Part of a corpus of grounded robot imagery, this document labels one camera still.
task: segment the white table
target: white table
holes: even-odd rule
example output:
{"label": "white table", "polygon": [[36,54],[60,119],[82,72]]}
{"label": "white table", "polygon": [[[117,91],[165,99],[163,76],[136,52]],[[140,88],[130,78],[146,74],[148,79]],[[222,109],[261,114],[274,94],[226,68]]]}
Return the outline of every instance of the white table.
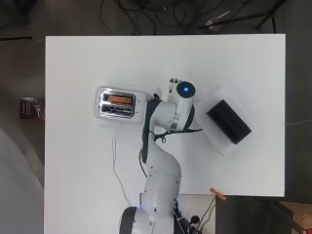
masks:
{"label": "white table", "polygon": [[111,82],[158,87],[165,95],[176,77],[194,84],[198,100],[235,81],[256,107],[258,143],[224,157],[201,134],[169,136],[164,147],[181,164],[180,193],[210,194],[213,187],[284,196],[284,35],[48,37],[46,52],[46,234],[117,233],[127,204],[112,173],[113,137],[116,171],[132,205],[138,203],[145,181],[140,129],[109,128],[93,114],[97,87]]}

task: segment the cable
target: cable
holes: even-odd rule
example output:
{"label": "cable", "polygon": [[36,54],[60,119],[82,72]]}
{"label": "cable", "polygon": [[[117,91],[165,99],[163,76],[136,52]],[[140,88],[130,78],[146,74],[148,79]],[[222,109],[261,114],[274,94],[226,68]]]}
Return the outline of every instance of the cable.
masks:
{"label": "cable", "polygon": [[208,206],[207,210],[204,212],[204,214],[203,214],[203,216],[202,216],[201,220],[199,221],[199,223],[198,223],[198,225],[197,225],[196,229],[192,232],[192,234],[195,234],[196,232],[198,232],[198,228],[199,228],[199,226],[201,225],[201,223],[202,223],[202,221],[203,221],[203,219],[204,219],[205,215],[207,214],[207,212],[208,212],[208,211],[209,211],[209,209],[211,208],[211,206],[212,206],[212,204],[213,204],[214,200],[215,200],[215,196],[214,196],[214,198],[212,199],[211,203],[209,204],[209,206]]}
{"label": "cable", "polygon": [[131,206],[131,203],[126,195],[126,192],[125,192],[125,188],[124,188],[124,185],[120,179],[120,177],[118,177],[117,173],[116,173],[116,170],[115,170],[115,166],[116,166],[116,160],[117,160],[117,143],[116,143],[116,138],[114,137],[111,141],[111,147],[112,147],[112,150],[113,150],[113,172],[114,174],[116,175],[118,181],[119,181],[119,184],[121,186],[121,189],[123,191],[123,194],[124,194],[124,197],[125,197],[125,200],[127,201],[129,207]]}
{"label": "cable", "polygon": [[310,123],[312,122],[312,120],[303,120],[303,121],[299,121],[299,122],[293,122],[293,123],[285,123],[286,125],[297,125],[297,124],[304,124],[304,123]]}
{"label": "cable", "polygon": [[101,15],[101,9],[103,7],[103,4],[104,4],[104,1],[105,0],[102,0],[101,3],[100,3],[100,7],[99,7],[99,15],[100,15],[100,20],[101,20],[101,23],[104,25],[104,27],[110,32],[111,35],[115,35],[109,28],[108,26],[105,24],[104,20],[103,20],[103,17]]}
{"label": "cable", "polygon": [[199,130],[183,130],[183,131],[171,131],[171,130],[168,130],[168,131],[165,131],[163,134],[159,134],[159,135],[155,135],[153,132],[150,132],[151,134],[154,135],[154,140],[156,141],[157,139],[161,138],[162,139],[162,143],[166,143],[166,138],[165,136],[167,135],[172,135],[172,134],[190,134],[190,133],[197,133],[197,132],[201,132],[203,131],[203,129],[199,129]]}
{"label": "cable", "polygon": [[215,7],[211,8],[210,10],[207,10],[206,12],[202,13],[197,19],[194,19],[194,21],[188,26],[185,34],[189,31],[189,28],[190,26],[192,26],[193,24],[195,24],[201,17],[203,17],[204,15],[206,14],[209,14],[211,12],[213,12],[214,10],[216,10],[217,8],[219,8],[220,6],[223,5],[223,3],[225,2],[226,0],[221,0],[221,2],[219,4],[217,4]]}
{"label": "cable", "polygon": [[124,7],[122,7],[121,5],[119,5],[119,4],[117,3],[116,0],[115,0],[115,3],[116,3],[123,11],[126,11],[126,12],[137,12],[137,13],[141,13],[141,14],[145,15],[145,16],[153,23],[153,27],[154,27],[153,33],[154,33],[154,35],[157,35],[157,34],[156,34],[156,23],[155,23],[155,21],[154,21],[147,13],[145,13],[145,12],[143,12],[143,11],[140,11],[140,10],[136,10],[136,9],[127,9],[127,8],[124,8]]}
{"label": "cable", "polygon": [[229,23],[227,23],[220,31],[223,31],[232,21],[233,19],[239,14],[239,12],[246,6],[246,4],[251,3],[253,0],[241,0],[241,7],[236,11],[236,13],[232,16],[231,20]]}
{"label": "cable", "polygon": [[133,34],[135,34],[136,30],[137,30],[137,33],[140,35],[140,32],[139,30],[137,29],[137,14],[136,14],[136,22],[134,22],[134,20],[131,18],[131,16],[127,13],[127,11],[124,10],[123,6],[121,5],[121,2],[120,0],[114,0],[115,3],[117,4],[117,6],[119,7],[119,9],[121,9],[125,14],[126,16],[129,18],[130,22],[133,24],[133,26],[135,27],[134,29],[134,32]]}
{"label": "cable", "polygon": [[143,168],[142,162],[141,162],[141,155],[142,155],[142,150],[140,150],[138,153],[138,161],[139,161],[140,168],[142,169],[142,172],[144,173],[145,177],[147,177],[147,174],[146,174],[146,172]]}
{"label": "cable", "polygon": [[209,213],[208,219],[203,223],[203,225],[201,227],[201,230],[200,230],[201,233],[203,232],[206,223],[208,223],[211,220],[211,215],[212,215],[212,212],[213,212],[214,208],[215,208],[215,205],[212,207],[212,209],[211,209],[211,211]]}

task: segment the floor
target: floor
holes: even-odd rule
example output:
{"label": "floor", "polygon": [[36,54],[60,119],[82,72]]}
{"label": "floor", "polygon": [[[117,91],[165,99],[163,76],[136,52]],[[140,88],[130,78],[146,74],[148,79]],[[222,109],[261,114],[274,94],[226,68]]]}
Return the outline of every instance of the floor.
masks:
{"label": "floor", "polygon": [[[169,0],[158,0],[156,7]],[[217,5],[219,0],[204,0],[202,11]],[[265,11],[275,0],[253,0],[237,16]],[[31,35],[32,41],[1,42],[0,44],[0,94],[9,102],[13,118],[19,118],[20,97],[43,97],[45,94],[45,37],[48,35],[109,35],[99,18],[101,0],[41,0],[31,10],[31,25],[9,25],[0,28],[0,37]],[[198,20],[204,25],[213,16],[237,11],[240,0],[227,0],[215,11]],[[286,121],[289,123],[312,119],[312,8],[311,1],[289,0],[276,16],[277,30],[287,34],[286,57]],[[114,1],[106,0],[102,8],[103,20],[116,35],[131,35],[134,27]],[[166,15],[160,16],[166,23],[175,23]],[[256,33],[249,25],[251,20],[228,25],[221,33]],[[151,22],[138,17],[142,35],[153,34]],[[190,29],[191,34],[207,34],[205,30]],[[263,33],[271,33],[270,22],[262,27]],[[157,34],[173,35],[175,28],[157,24]],[[33,144],[44,163],[44,123],[22,122],[22,130]],[[312,123],[286,127],[286,200],[312,203]],[[257,233],[284,233],[284,224],[268,212],[257,200],[250,197],[229,197],[226,203],[218,202],[216,233],[251,233],[258,224]],[[271,226],[263,223],[275,223]]]}

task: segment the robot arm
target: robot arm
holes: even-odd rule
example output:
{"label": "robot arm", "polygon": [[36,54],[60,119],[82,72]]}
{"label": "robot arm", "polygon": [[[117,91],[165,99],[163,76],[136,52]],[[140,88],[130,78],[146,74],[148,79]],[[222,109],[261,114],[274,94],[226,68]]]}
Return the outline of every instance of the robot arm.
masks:
{"label": "robot arm", "polygon": [[194,117],[194,95],[194,86],[181,82],[173,90],[170,102],[153,99],[147,103],[141,149],[142,162],[147,168],[142,207],[125,209],[120,234],[175,233],[173,211],[181,168],[173,155],[156,144],[153,133],[156,126],[165,130],[188,129]]}

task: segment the white cable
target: white cable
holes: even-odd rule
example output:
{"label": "white cable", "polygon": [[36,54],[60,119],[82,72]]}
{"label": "white cable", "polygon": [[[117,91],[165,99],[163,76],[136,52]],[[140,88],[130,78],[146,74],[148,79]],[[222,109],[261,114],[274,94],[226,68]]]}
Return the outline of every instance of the white cable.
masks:
{"label": "white cable", "polygon": [[116,138],[114,137],[111,141],[111,146],[112,146],[112,150],[113,150],[113,172],[114,174],[116,175],[118,181],[119,181],[119,184],[121,186],[121,189],[123,190],[123,194],[124,194],[124,197],[125,197],[125,200],[127,201],[129,207],[131,206],[131,203],[126,195],[126,192],[125,192],[125,188],[124,188],[124,185],[123,183],[121,182],[121,179],[120,177],[118,177],[116,171],[115,171],[115,166],[116,166],[116,160],[117,160],[117,143],[116,143]]}
{"label": "white cable", "polygon": [[304,120],[304,121],[299,121],[299,122],[293,122],[293,123],[285,123],[286,125],[297,125],[297,124],[304,124],[304,123],[309,123],[312,122],[312,120]]}

